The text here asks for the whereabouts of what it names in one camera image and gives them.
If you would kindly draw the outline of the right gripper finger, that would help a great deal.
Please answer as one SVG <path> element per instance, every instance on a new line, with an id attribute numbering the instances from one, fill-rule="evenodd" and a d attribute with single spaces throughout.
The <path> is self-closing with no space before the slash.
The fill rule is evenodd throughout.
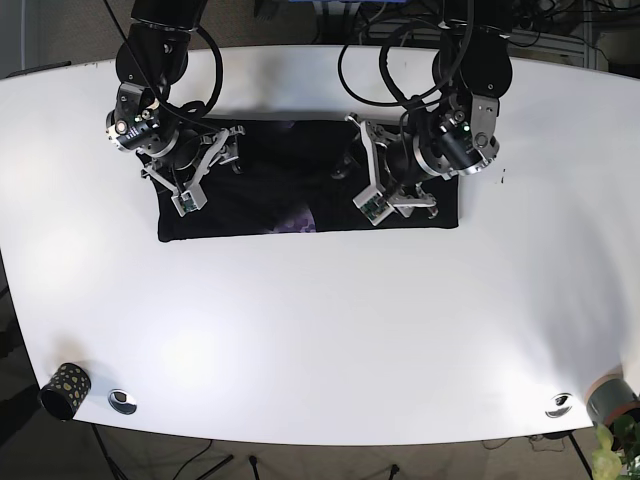
<path id="1" fill-rule="evenodd" d="M 237 151 L 226 154 L 226 165 L 229 166 L 236 175 L 242 175 L 245 171 L 242 159 Z"/>

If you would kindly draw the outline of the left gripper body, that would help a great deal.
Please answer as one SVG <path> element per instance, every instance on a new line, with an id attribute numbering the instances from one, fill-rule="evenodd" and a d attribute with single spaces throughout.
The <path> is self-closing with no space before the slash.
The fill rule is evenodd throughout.
<path id="1" fill-rule="evenodd" d="M 420 186 L 400 182 L 400 174 L 392 164 L 399 160 L 399 134 L 391 133 L 382 126 L 360 119 L 357 114 L 347 114 L 345 120 L 359 131 L 367 161 L 369 184 L 353 198 L 357 209 L 374 226 L 379 226 L 392 214 L 410 218 L 416 209 L 424 209 L 428 219 L 438 216 L 437 200 Z"/>

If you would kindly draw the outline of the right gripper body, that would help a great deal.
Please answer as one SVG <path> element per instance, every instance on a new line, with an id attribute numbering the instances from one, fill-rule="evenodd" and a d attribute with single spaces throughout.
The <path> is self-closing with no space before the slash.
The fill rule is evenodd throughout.
<path id="1" fill-rule="evenodd" d="M 163 151 L 140 152 L 141 177 L 149 179 L 159 193 L 168 192 L 180 216 L 201 210 L 207 197 L 201 182 L 215 166 L 227 166 L 226 154 L 239 153 L 239 139 L 246 134 L 241 125 L 209 133 L 177 131 Z"/>

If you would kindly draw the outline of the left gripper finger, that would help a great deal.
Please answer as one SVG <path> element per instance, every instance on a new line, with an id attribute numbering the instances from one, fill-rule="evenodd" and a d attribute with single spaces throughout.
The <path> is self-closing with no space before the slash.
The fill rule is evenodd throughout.
<path id="1" fill-rule="evenodd" d="M 350 153 L 345 153 L 331 170 L 330 176 L 333 180 L 342 181 L 348 178 L 357 170 L 357 161 Z"/>

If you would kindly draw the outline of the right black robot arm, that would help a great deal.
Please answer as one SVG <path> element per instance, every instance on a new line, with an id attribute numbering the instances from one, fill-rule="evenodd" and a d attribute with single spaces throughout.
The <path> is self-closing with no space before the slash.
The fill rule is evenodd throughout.
<path id="1" fill-rule="evenodd" d="M 168 192 L 180 216 L 202 209 L 207 198 L 201 185 L 215 165 L 239 167 L 238 138 L 242 126 L 217 127 L 206 116 L 223 86 L 221 51 L 202 27 L 203 1 L 137 1 L 129 30 L 116 56 L 120 81 L 105 132 L 120 151 L 133 152 L 141 175 L 159 192 Z M 214 57 L 214 83 L 207 101 L 181 106 L 170 103 L 171 88 L 188 67 L 191 37 L 198 34 Z"/>

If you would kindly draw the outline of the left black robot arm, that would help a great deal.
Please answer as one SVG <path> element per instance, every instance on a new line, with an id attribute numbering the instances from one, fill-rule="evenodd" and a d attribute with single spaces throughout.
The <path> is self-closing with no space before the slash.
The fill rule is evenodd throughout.
<path id="1" fill-rule="evenodd" d="M 389 54 L 396 41 L 428 23 L 414 19 L 396 28 L 379 50 L 378 71 L 393 98 L 387 105 L 403 110 L 397 132 L 354 114 L 347 118 L 360 130 L 369 174 L 353 203 L 374 226 L 417 210 L 436 218 L 445 203 L 435 186 L 455 190 L 459 178 L 486 169 L 500 149 L 500 99 L 513 79 L 509 2 L 443 2 L 435 25 L 440 44 L 432 63 L 434 85 L 407 96 L 391 75 Z"/>

